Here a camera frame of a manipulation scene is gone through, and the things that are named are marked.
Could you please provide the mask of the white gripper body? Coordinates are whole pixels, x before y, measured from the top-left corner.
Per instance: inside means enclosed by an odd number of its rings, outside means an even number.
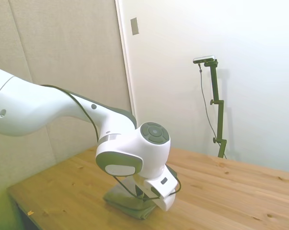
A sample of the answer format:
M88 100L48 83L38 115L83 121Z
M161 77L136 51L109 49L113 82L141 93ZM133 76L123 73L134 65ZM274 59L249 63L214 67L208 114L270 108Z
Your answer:
M152 199L152 197L148 197L144 193L143 199L137 198L137 189L140 189L135 184L135 181L133 177L126 177L124 179L124 186L127 190L127 194L130 196L130 200L133 200L130 205L132 209L136 208L147 208L147 207L159 207L163 211L168 211L170 207L173 205L175 200L175 191L172 191L171 194L169 194L165 199L162 199L162 197L156 197L155 199Z

